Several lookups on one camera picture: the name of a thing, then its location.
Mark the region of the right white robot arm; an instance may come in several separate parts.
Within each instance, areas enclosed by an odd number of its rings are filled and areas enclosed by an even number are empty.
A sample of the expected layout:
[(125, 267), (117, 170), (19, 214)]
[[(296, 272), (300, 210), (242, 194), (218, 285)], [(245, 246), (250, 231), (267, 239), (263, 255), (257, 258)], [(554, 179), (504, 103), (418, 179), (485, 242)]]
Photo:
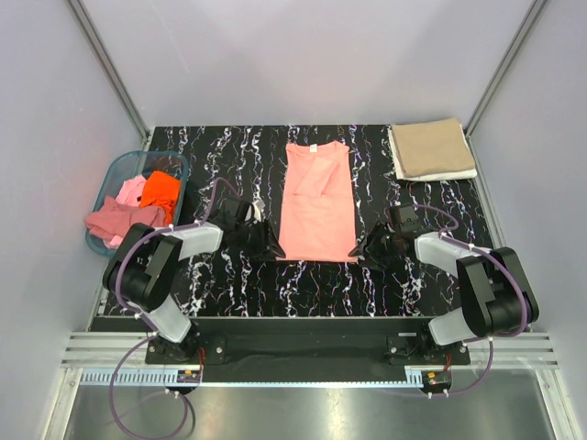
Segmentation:
[(524, 333), (537, 321), (539, 306), (517, 253), (458, 240), (452, 235), (459, 226), (453, 215), (439, 230), (426, 227), (417, 215), (422, 208), (419, 203), (389, 208), (386, 221), (349, 253), (372, 270), (387, 270), (396, 259), (410, 257), (458, 283), (460, 307), (431, 319), (405, 349), (391, 348), (391, 356), (418, 356), (433, 364), (467, 343)]

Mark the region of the salmon pink t shirt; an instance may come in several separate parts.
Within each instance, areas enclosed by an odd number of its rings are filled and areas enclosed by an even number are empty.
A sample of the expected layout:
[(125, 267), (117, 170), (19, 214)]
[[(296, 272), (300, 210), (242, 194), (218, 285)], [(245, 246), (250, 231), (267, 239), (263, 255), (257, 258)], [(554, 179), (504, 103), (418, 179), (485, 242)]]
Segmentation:
[(286, 146), (279, 244), (285, 260), (355, 263), (355, 204), (349, 147)]

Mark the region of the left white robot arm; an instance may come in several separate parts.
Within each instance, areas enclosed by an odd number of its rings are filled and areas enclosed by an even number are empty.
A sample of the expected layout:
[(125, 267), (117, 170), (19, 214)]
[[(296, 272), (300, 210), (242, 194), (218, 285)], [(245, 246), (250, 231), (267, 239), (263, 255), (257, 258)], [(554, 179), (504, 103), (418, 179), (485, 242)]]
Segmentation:
[(129, 305), (155, 336), (149, 349), (177, 363), (203, 354), (197, 323), (182, 313), (171, 295), (182, 260), (234, 248), (251, 259), (283, 259), (263, 203), (230, 197), (203, 221), (178, 227), (134, 224), (103, 276), (103, 286)]

